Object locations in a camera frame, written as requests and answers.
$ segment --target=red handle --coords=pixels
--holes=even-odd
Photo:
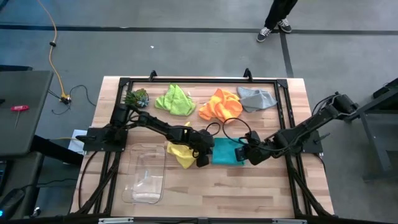
[[[29,106],[27,105],[20,105],[20,106],[13,106],[11,108],[11,111],[25,111],[25,110],[29,110]]]

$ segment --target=wooden table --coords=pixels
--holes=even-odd
[[[109,122],[115,104],[119,78],[104,77],[92,127],[103,127]],[[296,123],[299,124],[310,116],[304,80],[301,78],[290,78],[288,79],[288,84],[294,118]],[[135,83],[133,90],[140,88],[147,90],[150,103],[145,110],[152,116],[156,116],[171,125],[184,125],[187,121],[190,121],[192,127],[196,130],[205,128],[210,122],[213,122],[200,118],[198,109],[210,99],[210,96],[213,95],[217,88],[228,90],[235,94],[237,86],[262,88],[274,95],[274,88],[269,84],[181,83],[179,86],[185,93],[189,92],[197,107],[190,116],[173,116],[168,111],[154,107],[155,99],[165,94],[168,85],[167,83]],[[284,99],[282,90],[280,94],[281,98]],[[284,100],[282,102],[284,114],[286,115],[285,102]],[[276,107],[254,113],[243,112],[240,118],[245,120],[253,130],[256,130],[263,139],[280,129]],[[285,116],[285,123],[289,127],[287,116]],[[232,137],[240,137],[244,136],[248,130],[243,123],[233,121],[228,125],[226,131]],[[224,137],[224,135],[221,131],[215,137]],[[136,160],[131,150],[136,147],[133,146],[136,144],[141,144],[141,149],[148,148],[150,150],[156,146],[163,147],[165,138],[146,128],[134,128],[129,131],[126,151],[122,155],[119,166],[112,216],[294,217],[286,164],[283,157],[268,159],[257,166],[252,166],[247,161],[244,167],[208,165],[197,168],[196,165],[192,165],[191,168],[185,170],[178,164],[174,156],[167,154],[162,200],[154,205],[126,203],[122,199],[122,194],[127,188],[126,186],[131,183],[134,175],[131,168],[135,166],[134,161]],[[88,157],[85,156],[81,169],[83,169]],[[88,166],[81,189],[82,203],[87,201],[98,185],[103,157],[103,152],[97,153]],[[328,184],[321,162],[312,154],[303,154],[302,159],[309,189],[324,208],[333,213]],[[72,212],[78,208],[77,187],[73,199]],[[104,191],[102,207],[106,203],[107,194],[108,188]],[[300,190],[298,190],[298,195],[300,208],[304,211]]]

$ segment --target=table leg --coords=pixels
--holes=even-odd
[[[69,149],[65,149],[64,147],[52,143],[49,140],[37,135],[33,137],[30,150],[40,152],[45,156],[49,156],[76,166],[81,166],[83,161],[83,155],[73,152]]]

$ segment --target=screwdriver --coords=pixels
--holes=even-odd
[[[19,113],[21,111],[26,111],[29,110],[29,106],[27,105],[20,105],[20,106],[13,106],[11,108],[11,111],[18,111],[18,115],[17,115],[17,120],[15,121],[15,129],[17,129],[17,124],[18,124],[18,119],[19,119]]]

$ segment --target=shoe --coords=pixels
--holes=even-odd
[[[266,40],[268,35],[271,33],[272,30],[264,27],[260,30],[260,33],[257,35],[257,41],[258,42],[263,42]]]
[[[285,33],[291,33],[292,32],[292,27],[290,26],[289,22],[287,19],[282,19],[281,21],[278,22],[278,25],[280,28],[285,32]]]

